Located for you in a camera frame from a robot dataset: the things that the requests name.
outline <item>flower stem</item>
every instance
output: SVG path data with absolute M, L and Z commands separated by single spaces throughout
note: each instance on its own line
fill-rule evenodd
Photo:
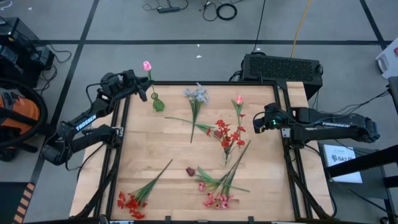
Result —
M 222 184 L 222 182 L 219 181 L 219 180 L 215 180 L 215 182 L 216 182 L 217 184 Z M 229 185 L 229 184 L 224 184 L 224 185 L 227 185 L 227 186 L 229 186 L 229 187 L 232 187 L 232 188 L 235 188 L 235 189 L 238 189 L 238 190 L 243 190 L 243 191 L 245 191 L 245 192 L 250 192 L 250 190 L 242 189 L 242 188 L 240 188 L 240 187 L 234 187 L 234 186 Z

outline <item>wooden tabletop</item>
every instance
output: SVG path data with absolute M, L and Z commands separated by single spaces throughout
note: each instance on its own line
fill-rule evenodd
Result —
M 274 102 L 271 86 L 204 86 L 210 102 L 202 106 L 197 123 L 214 124 L 223 119 L 236 128 L 237 120 L 232 99 L 238 95 L 244 98 L 242 113 L 247 116 L 242 126 L 247 130 L 242 139 L 251 140 L 236 172 L 233 185 L 248 189 L 243 192 L 231 189 L 234 199 L 227 210 L 205 208 L 202 202 L 206 194 L 198 190 L 193 177 L 185 172 L 187 167 L 202 167 L 214 178 L 222 177 L 230 167 L 221 166 L 223 150 L 215 138 L 209 138 L 198 128 L 190 143 L 192 125 L 183 121 L 165 119 L 173 116 L 191 120 L 192 111 L 182 91 L 195 86 L 156 86 L 160 99 L 165 103 L 165 111 L 156 113 L 149 100 L 143 103 L 138 96 L 132 96 L 127 117 L 125 136 L 119 166 L 116 194 L 120 190 L 132 192 L 150 182 L 173 159 L 169 168 L 156 183 L 142 210 L 146 220 L 164 220 L 170 215 L 173 220 L 247 220 L 253 216 L 256 221 L 294 221 L 292 199 L 283 157 L 280 131 L 268 130 L 255 134 L 252 127 L 253 116 L 262 111 L 264 105 Z M 302 83 L 288 83 L 290 104 L 308 106 Z M 110 124 L 111 115 L 97 119 L 93 126 Z M 317 148 L 316 142 L 311 146 Z M 85 158 L 99 144 L 86 149 Z M 70 215 L 80 212 L 98 188 L 105 150 L 95 154 L 81 171 L 73 199 Z M 232 163 L 242 153 L 233 152 Z M 333 213 L 328 186 L 323 174 L 321 159 L 308 149 L 302 149 L 302 161 L 307 179 L 307 187 L 323 209 Z M 108 192 L 104 194 L 101 211 L 104 213 Z M 113 205 L 112 219 L 132 219 L 128 210 Z M 304 215 L 302 195 L 298 190 L 300 212 Z

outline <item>power cable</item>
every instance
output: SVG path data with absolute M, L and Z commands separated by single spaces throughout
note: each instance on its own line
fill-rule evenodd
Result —
M 83 161 L 83 163 L 81 164 L 80 167 L 76 167 L 76 168 L 79 168 L 79 171 L 77 172 L 77 180 L 79 179 L 80 172 L 81 172 L 81 170 L 83 169 L 83 167 L 85 166 L 86 162 L 87 162 L 92 156 L 94 156 L 94 154 L 96 154 L 103 146 L 104 146 L 104 143 L 102 143 L 102 145 L 100 145 L 100 147 L 98 147 L 97 149 L 95 149 L 94 152 L 92 152 L 92 153 Z
M 302 18 L 300 20 L 300 24 L 298 25 L 298 28 L 297 28 L 297 31 L 296 31 L 296 35 L 295 35 L 294 41 L 293 41 L 292 53 L 290 54 L 291 58 L 294 57 L 294 52 L 295 52 L 295 49 L 296 49 L 297 37 L 299 36 L 299 32 L 300 32 L 301 26 L 303 25 L 305 16 L 307 15 L 307 12 L 308 12 L 308 9 L 310 8 L 311 2 L 312 2 L 312 0 L 308 0 L 307 5 L 305 6 L 305 10 L 304 10 L 303 16 L 302 16 Z
M 206 3 L 205 3 L 205 4 L 203 4 L 202 1 L 201 1 L 201 5 L 203 6 L 202 17 L 204 18 L 204 20 L 206 20 L 206 21 L 208 21 L 208 22 L 213 22 L 213 21 L 215 21 L 215 20 L 217 19 L 217 14 L 216 14 L 216 16 L 214 17 L 214 19 L 207 19 L 207 18 L 205 17 L 205 13 L 206 13 L 207 7 L 210 6 L 210 5 L 213 5 L 215 11 L 217 11 L 217 6 L 216 6 L 216 4 L 213 3 L 213 2 L 209 2 L 209 0 L 206 0 Z
M 156 10 L 158 7 L 160 7 L 160 3 L 159 0 L 155 0 L 157 2 L 157 7 L 152 8 L 152 6 L 150 4 L 145 4 L 142 6 L 143 10 L 145 11 L 151 11 L 151 10 Z
M 262 23 L 262 17 L 264 15 L 264 8 L 266 6 L 266 0 L 264 0 L 264 2 L 262 3 L 262 11 L 261 11 L 261 17 L 260 17 L 260 24 L 259 24 L 259 30 L 257 31 L 257 37 L 256 37 L 256 42 L 254 43 L 254 48 L 253 51 L 251 52 L 253 54 L 253 52 L 256 50 L 257 47 L 257 42 L 259 40 L 259 34 L 260 34 L 260 30 L 261 30 L 261 23 Z

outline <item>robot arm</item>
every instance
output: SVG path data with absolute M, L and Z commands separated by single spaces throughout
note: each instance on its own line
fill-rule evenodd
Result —
M 345 138 L 372 143 L 380 137 L 376 123 L 359 114 L 321 113 L 311 108 L 291 108 L 285 112 L 275 103 L 264 109 L 264 117 L 253 121 L 255 132 L 282 129 L 283 137 L 289 138 L 293 145 L 306 144 L 312 140 Z
M 147 77 L 136 77 L 133 70 L 128 70 L 117 74 L 107 73 L 98 85 L 101 88 L 90 109 L 69 122 L 62 122 L 58 131 L 48 139 L 40 153 L 44 159 L 60 165 L 69 160 L 73 153 L 100 141 L 110 147 L 118 147 L 121 143 L 118 131 L 105 124 L 91 130 L 86 136 L 73 138 L 94 120 L 112 113 L 117 101 L 137 93 L 142 101 L 147 101 L 146 90 L 152 81 Z

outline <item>green leaf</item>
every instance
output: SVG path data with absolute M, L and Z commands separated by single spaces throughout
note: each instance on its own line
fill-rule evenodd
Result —
M 205 173 L 205 171 L 203 171 L 203 169 L 201 169 L 200 167 L 198 167 L 199 173 L 204 176 L 206 179 L 209 179 L 211 181 L 215 181 L 212 177 L 210 177 L 207 173 Z
M 231 101 L 232 101 L 232 104 L 235 107 L 235 111 L 238 112 L 238 105 L 236 104 L 236 102 L 234 100 L 231 100 Z

